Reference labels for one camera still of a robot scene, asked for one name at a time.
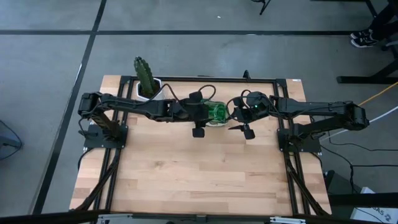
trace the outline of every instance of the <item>shoe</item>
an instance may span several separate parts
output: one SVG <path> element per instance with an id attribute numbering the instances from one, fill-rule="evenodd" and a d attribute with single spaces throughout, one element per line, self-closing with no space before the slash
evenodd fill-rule
<path id="1" fill-rule="evenodd" d="M 358 38 L 362 38 L 362 37 L 369 37 L 372 33 L 371 29 L 365 29 L 362 31 L 357 31 L 357 32 L 353 32 L 350 37 L 352 39 L 358 39 Z"/>
<path id="2" fill-rule="evenodd" d="M 354 47 L 365 48 L 373 47 L 373 45 L 377 44 L 378 42 L 378 40 L 374 40 L 371 38 L 371 36 L 369 36 L 351 40 L 351 45 Z"/>

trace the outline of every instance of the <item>gray floor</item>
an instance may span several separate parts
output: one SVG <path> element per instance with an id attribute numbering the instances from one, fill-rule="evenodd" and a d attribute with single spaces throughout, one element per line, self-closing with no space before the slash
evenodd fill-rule
<path id="1" fill-rule="evenodd" d="M 386 2 L 374 1 L 380 11 Z M 100 0 L 49 2 L 0 1 L 0 29 L 92 28 Z M 353 30 L 372 16 L 360 2 L 272 1 L 262 17 L 260 4 L 243 0 L 108 0 L 100 30 Z M 0 161 L 0 216 L 29 213 L 50 148 L 65 109 L 88 36 L 0 35 L 0 119 L 17 132 L 23 150 Z M 385 85 L 339 85 L 339 75 L 370 75 L 392 61 L 378 47 L 356 49 L 346 36 L 136 35 L 97 36 L 80 94 L 96 91 L 103 75 L 134 75 L 141 56 L 157 76 L 300 78 L 308 101 L 360 103 Z M 395 107 L 392 89 L 365 108 L 369 118 Z M 372 149 L 397 148 L 398 113 L 361 132 L 344 133 L 334 142 Z M 67 211 L 82 153 L 83 137 L 73 113 L 44 212 Z M 353 164 L 393 164 L 392 152 L 355 147 L 327 148 Z M 327 152 L 324 169 L 349 177 L 349 167 Z M 396 191 L 395 168 L 357 168 L 354 181 L 377 192 Z"/>

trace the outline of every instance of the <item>yellow cable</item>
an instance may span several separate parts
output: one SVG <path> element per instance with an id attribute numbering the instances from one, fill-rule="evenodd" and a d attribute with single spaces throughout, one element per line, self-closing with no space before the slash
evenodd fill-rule
<path id="1" fill-rule="evenodd" d="M 383 94 L 385 91 L 391 89 L 392 87 L 394 87 L 394 86 L 397 85 L 397 84 L 398 84 L 398 82 L 392 84 L 391 86 L 385 88 L 385 89 L 384 89 L 383 91 L 381 91 L 380 93 L 378 93 L 378 94 L 376 94 L 376 95 L 370 97 L 369 99 L 365 100 L 364 102 L 360 103 L 358 106 L 361 106 L 361 105 L 363 105 L 363 104 L 365 104 L 365 103 L 367 103 L 367 102 L 369 102 L 369 101 L 375 99 L 376 97 L 380 96 L 380 95 Z"/>

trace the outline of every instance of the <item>wooden table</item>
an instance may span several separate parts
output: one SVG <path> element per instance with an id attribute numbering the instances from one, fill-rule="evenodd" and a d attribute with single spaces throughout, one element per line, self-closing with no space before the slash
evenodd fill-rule
<path id="1" fill-rule="evenodd" d="M 100 91 L 116 95 L 119 80 L 120 76 L 104 76 Z M 169 84 L 179 98 L 186 98 L 208 83 Z M 227 102 L 245 89 L 266 95 L 274 92 L 271 84 L 264 83 L 211 84 L 217 88 L 215 101 Z M 291 98 L 305 101 L 300 80 L 287 80 L 287 85 Z M 132 98 L 136 99 L 135 90 L 133 92 Z M 211 88 L 205 88 L 203 96 L 210 96 L 211 92 Z M 169 90 L 165 94 L 166 98 L 172 98 Z M 308 116 L 299 116 L 295 122 L 310 121 Z M 277 143 L 277 118 L 268 117 L 251 123 L 256 132 L 253 140 L 245 140 L 241 131 L 227 130 L 237 124 L 230 121 L 224 127 L 206 127 L 206 136 L 200 139 L 192 137 L 192 123 L 157 123 L 141 115 L 129 114 L 128 140 L 121 154 L 111 210 L 291 215 L 285 165 Z M 308 189 L 330 213 L 319 161 L 309 153 L 300 155 Z M 103 156 L 104 149 L 94 149 L 82 160 L 70 208 L 79 206 L 97 184 Z M 100 208 L 104 208 L 107 192 L 105 186 Z M 299 192 L 296 186 L 302 212 Z"/>

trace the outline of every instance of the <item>robotic arm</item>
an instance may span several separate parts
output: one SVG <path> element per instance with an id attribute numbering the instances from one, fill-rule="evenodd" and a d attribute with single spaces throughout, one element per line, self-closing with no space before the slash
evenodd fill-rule
<path id="1" fill-rule="evenodd" d="M 313 147 L 313 144 L 318 142 L 314 140 L 320 137 L 316 137 L 316 134 L 339 128 L 359 131 L 369 125 L 365 110 L 351 101 L 307 103 L 276 96 L 268 98 L 265 94 L 256 91 L 250 92 L 247 96 L 236 97 L 233 102 L 236 107 L 231 117 L 244 124 L 230 129 L 240 129 L 246 139 L 255 138 L 254 131 L 250 129 L 248 124 L 267 116 L 275 116 L 282 119 L 293 119 L 298 115 L 331 117 L 310 124 L 293 124 L 289 129 L 279 129 L 280 148 L 288 149 L 292 152 L 316 152 L 312 151 L 316 148 Z"/>
<path id="2" fill-rule="evenodd" d="M 96 124 L 87 131 L 80 131 L 86 137 L 85 147 L 124 147 L 127 126 L 111 121 L 105 114 L 108 110 L 142 114 L 157 122 L 194 122 L 193 137 L 203 138 L 208 119 L 208 108 L 201 100 L 200 91 L 191 93 L 182 100 L 150 100 L 146 102 L 120 98 L 110 94 L 84 93 L 78 114 L 81 119 L 92 119 Z"/>

